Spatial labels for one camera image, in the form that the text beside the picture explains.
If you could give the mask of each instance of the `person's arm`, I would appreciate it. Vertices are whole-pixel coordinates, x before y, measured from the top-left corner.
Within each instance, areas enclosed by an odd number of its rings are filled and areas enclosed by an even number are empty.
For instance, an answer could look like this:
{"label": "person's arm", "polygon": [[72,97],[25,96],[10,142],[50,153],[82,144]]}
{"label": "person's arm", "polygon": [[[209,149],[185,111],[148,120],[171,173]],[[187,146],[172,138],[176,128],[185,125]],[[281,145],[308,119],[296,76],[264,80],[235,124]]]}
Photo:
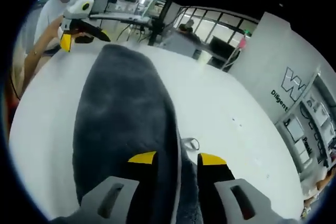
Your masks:
{"label": "person's arm", "polygon": [[318,191],[321,191],[325,188],[325,186],[332,180],[332,178],[334,177],[336,173],[336,168],[333,168],[331,171],[331,174],[329,176],[327,176],[325,179],[320,180],[316,183],[316,187]]}
{"label": "person's arm", "polygon": [[23,81],[22,94],[25,92],[28,84],[30,83],[31,78],[34,75],[36,66],[52,39],[53,39],[53,36],[46,29],[42,33],[40,38],[37,40],[32,50],[27,55],[25,59],[25,64],[24,64],[25,76],[24,76],[24,81]]}
{"label": "person's arm", "polygon": [[[22,94],[25,92],[28,84],[31,81],[31,78],[34,75],[36,66],[42,57],[44,51],[46,50],[48,44],[54,39],[58,38],[58,28],[63,20],[63,16],[59,16],[42,33],[40,38],[37,40],[32,50],[29,52],[25,59],[25,77],[23,81]],[[84,33],[74,33],[71,35],[73,39],[84,36]]]}
{"label": "person's arm", "polygon": [[311,197],[311,198],[309,198],[309,199],[306,199],[305,201],[304,201],[304,203],[303,203],[303,205],[305,206],[305,207],[309,207],[310,205],[311,205],[311,203],[313,202],[313,201],[315,201],[315,196],[313,196],[313,197]]}

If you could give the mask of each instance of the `logo on wall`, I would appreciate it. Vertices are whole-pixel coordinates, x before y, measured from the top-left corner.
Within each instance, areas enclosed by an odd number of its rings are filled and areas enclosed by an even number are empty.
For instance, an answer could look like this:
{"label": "logo on wall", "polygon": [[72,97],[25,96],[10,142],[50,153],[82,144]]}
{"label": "logo on wall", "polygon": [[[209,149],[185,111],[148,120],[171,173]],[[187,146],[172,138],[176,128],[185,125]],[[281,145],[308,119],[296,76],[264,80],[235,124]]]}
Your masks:
{"label": "logo on wall", "polygon": [[289,96],[292,98],[293,101],[297,101],[299,97],[302,95],[303,91],[306,88],[305,84],[302,84],[302,80],[298,76],[294,76],[294,72],[287,67],[286,73],[284,76],[284,80],[282,81],[281,87],[286,91],[289,92]]}
{"label": "logo on wall", "polygon": [[282,101],[282,99],[280,98],[279,94],[275,91],[272,90],[271,94],[274,96],[274,98],[277,100],[277,103],[279,103],[285,111],[288,110],[288,107],[285,105],[285,103]]}

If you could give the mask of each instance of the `white table surface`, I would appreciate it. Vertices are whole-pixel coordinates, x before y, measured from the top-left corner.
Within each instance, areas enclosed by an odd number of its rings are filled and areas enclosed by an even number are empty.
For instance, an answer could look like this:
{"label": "white table surface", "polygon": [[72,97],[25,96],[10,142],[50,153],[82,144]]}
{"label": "white table surface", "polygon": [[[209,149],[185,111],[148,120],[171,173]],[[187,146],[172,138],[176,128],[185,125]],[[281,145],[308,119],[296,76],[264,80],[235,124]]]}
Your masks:
{"label": "white table surface", "polygon": [[[41,69],[16,111],[9,147],[19,177],[48,219],[78,208],[72,169],[75,116],[87,75],[105,42],[74,45]],[[299,176],[266,113],[231,75],[164,49],[137,45],[163,80],[176,109],[181,137],[227,161],[271,200],[284,218],[300,217]],[[197,153],[189,152],[196,162]]]}

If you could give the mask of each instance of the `computer monitor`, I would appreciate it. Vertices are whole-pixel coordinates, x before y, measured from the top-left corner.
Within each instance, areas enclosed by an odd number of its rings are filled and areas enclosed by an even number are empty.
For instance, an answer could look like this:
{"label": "computer monitor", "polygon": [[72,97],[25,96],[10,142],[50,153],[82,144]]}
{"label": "computer monitor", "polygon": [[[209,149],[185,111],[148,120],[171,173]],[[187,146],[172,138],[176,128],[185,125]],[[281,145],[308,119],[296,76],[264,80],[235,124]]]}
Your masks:
{"label": "computer monitor", "polygon": [[222,41],[216,36],[213,36],[211,42],[209,43],[209,47],[212,52],[223,57],[224,59],[228,59],[235,50],[235,48],[229,43]]}

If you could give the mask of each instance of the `pink object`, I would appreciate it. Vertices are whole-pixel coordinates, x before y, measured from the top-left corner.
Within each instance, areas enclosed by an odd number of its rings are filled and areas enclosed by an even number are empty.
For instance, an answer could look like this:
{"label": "pink object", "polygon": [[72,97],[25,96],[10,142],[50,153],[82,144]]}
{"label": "pink object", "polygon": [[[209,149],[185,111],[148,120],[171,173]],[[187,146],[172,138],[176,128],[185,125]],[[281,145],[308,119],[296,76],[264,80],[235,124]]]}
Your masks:
{"label": "pink object", "polygon": [[246,39],[245,39],[245,37],[243,37],[238,44],[238,48],[243,49],[245,46],[246,46]]}

